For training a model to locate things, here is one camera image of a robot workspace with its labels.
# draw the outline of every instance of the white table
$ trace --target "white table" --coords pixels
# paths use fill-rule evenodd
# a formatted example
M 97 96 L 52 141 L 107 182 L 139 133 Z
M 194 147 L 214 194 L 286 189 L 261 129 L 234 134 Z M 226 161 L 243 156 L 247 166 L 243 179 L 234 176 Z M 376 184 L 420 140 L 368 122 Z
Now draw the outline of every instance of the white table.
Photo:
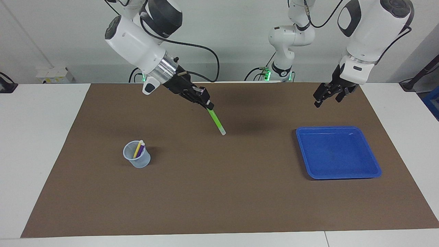
M 89 86 L 20 85 L 0 94 L 0 246 L 438 246 L 439 229 L 19 239 Z M 439 122 L 398 84 L 362 89 L 438 218 Z

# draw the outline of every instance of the blue tray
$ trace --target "blue tray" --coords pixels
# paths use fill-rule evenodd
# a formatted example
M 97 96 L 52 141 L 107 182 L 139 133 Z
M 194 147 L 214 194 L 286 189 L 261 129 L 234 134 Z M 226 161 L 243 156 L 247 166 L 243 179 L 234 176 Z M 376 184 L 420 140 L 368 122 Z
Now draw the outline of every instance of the blue tray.
M 357 127 L 301 127 L 296 135 L 306 170 L 314 179 L 381 176 L 381 168 Z

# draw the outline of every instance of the plastic cup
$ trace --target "plastic cup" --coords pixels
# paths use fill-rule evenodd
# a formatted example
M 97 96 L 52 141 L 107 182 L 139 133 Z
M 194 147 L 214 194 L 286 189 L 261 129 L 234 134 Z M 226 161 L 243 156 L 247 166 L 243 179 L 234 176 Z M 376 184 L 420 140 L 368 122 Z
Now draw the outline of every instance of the plastic cup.
M 140 141 L 132 141 L 125 145 L 123 148 L 123 156 L 127 159 L 135 168 L 143 168 L 151 161 L 151 155 L 145 148 L 145 151 L 138 157 L 133 159 L 133 155 L 136 152 L 137 145 Z

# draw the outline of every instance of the black stand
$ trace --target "black stand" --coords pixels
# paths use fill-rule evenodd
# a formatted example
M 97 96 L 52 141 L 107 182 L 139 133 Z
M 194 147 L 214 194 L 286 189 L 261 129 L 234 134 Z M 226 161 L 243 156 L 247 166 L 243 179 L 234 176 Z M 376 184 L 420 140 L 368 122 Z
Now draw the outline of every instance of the black stand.
M 439 55 L 437 55 L 425 68 L 423 68 L 411 81 L 403 83 L 400 82 L 399 85 L 403 88 L 406 92 L 415 92 L 413 90 L 413 86 L 422 78 L 424 77 L 430 70 L 439 63 Z

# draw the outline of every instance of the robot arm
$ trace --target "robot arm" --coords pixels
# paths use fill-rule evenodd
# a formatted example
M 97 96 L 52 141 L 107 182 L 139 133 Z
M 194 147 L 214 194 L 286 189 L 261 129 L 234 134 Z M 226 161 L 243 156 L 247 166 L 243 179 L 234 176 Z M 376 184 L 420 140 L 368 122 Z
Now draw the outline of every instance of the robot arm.
M 161 12 L 154 13 L 159 6 Z M 165 18 L 164 6 L 171 8 L 169 12 L 179 12 L 180 20 L 178 16 L 177 21 L 175 16 Z M 167 0 L 149 0 L 142 5 L 140 16 L 137 14 L 134 17 L 136 23 L 121 15 L 114 18 L 107 28 L 105 40 L 126 61 L 137 66 L 144 75 L 148 76 L 143 86 L 146 95 L 163 85 L 174 94 L 179 94 L 193 103 L 200 104 L 203 108 L 212 110 L 214 104 L 210 102 L 207 89 L 191 83 L 191 76 L 177 64 L 178 58 L 168 55 L 166 50 L 159 46 L 161 41 L 143 30 L 146 28 L 151 33 L 169 37 L 181 26 L 181 12 L 174 6 L 175 4 L 170 4 Z
M 145 0 L 118 0 L 118 2 L 123 6 L 125 16 L 129 19 L 133 19 L 136 14 L 139 13 Z
M 376 0 L 369 8 L 362 6 L 359 0 L 348 2 L 340 13 L 338 26 L 349 37 L 349 44 L 332 74 L 332 81 L 321 84 L 314 93 L 315 106 L 320 107 L 335 94 L 338 94 L 336 100 L 341 102 L 358 85 L 365 84 L 387 49 L 411 31 L 413 16 L 410 0 Z
M 309 0 L 311 9 L 315 0 Z M 282 82 L 288 81 L 294 61 L 292 47 L 310 45 L 316 36 L 314 28 L 309 24 L 303 0 L 292 0 L 288 17 L 294 25 L 279 26 L 271 29 L 269 42 L 276 49 L 271 68 L 274 75 Z

